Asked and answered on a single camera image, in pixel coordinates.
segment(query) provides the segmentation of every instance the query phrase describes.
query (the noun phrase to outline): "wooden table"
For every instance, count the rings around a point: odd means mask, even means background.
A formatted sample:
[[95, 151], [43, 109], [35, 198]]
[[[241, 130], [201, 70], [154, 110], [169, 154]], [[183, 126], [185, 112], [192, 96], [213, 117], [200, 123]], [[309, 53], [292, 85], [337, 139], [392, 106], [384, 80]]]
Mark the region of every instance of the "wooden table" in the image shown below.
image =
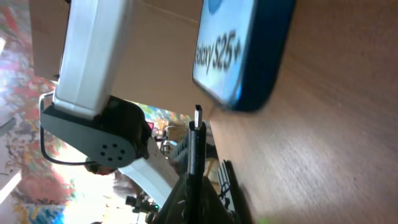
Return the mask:
[[398, 2], [298, 0], [279, 75], [210, 117], [254, 221], [398, 223]]

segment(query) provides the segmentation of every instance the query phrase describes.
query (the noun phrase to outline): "colorful mural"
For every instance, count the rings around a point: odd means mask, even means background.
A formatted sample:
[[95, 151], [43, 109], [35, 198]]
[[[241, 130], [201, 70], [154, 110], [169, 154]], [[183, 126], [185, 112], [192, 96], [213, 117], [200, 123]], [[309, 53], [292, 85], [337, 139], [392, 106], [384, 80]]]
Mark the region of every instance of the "colorful mural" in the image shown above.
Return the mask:
[[[109, 190], [109, 178], [96, 177], [84, 167], [51, 164], [40, 153], [38, 100], [41, 94], [52, 91], [54, 85], [34, 76], [28, 0], [0, 1], [1, 42], [5, 44], [0, 45], [0, 116], [12, 116], [17, 124], [0, 138], [0, 149], [8, 156], [7, 167], [22, 171], [22, 180], [11, 193], [15, 215], [11, 223], [67, 223], [65, 220], [73, 216], [73, 211], [79, 210], [73, 209], [77, 204], [87, 204], [92, 209], [95, 204], [98, 209], [94, 210], [103, 211], [111, 204], [101, 198]], [[190, 121], [189, 116], [139, 106], [157, 129], [169, 121], [180, 124]], [[53, 157], [66, 161], [85, 158], [49, 133], [45, 139], [48, 153]]]

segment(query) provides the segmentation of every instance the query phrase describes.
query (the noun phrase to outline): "beige wall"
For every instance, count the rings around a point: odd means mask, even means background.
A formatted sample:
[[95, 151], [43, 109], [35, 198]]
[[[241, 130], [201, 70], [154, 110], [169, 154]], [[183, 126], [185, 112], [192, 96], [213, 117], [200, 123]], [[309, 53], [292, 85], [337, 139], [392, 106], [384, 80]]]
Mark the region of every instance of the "beige wall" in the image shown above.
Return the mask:
[[[59, 1], [30, 0], [35, 74], [46, 78], [63, 51], [68, 8]], [[113, 95], [187, 115], [201, 104], [207, 118], [213, 102], [192, 82], [200, 11], [200, 0], [134, 1]]]

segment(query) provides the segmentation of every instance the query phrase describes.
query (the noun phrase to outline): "table surface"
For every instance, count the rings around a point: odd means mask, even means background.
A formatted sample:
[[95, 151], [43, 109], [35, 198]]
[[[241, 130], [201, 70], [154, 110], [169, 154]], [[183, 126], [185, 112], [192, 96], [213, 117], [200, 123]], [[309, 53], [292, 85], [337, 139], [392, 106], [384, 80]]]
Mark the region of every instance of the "table surface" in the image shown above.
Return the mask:
[[211, 114], [256, 223], [398, 223], [397, 15], [298, 0], [265, 107]]

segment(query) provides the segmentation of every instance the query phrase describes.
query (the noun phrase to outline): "brown table top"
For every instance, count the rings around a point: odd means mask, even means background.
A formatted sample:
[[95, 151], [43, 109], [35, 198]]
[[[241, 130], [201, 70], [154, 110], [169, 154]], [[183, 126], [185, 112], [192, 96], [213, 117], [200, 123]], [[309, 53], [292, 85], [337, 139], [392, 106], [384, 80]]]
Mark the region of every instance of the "brown table top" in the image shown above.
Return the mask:
[[398, 2], [298, 0], [269, 102], [210, 121], [255, 222], [398, 223]]

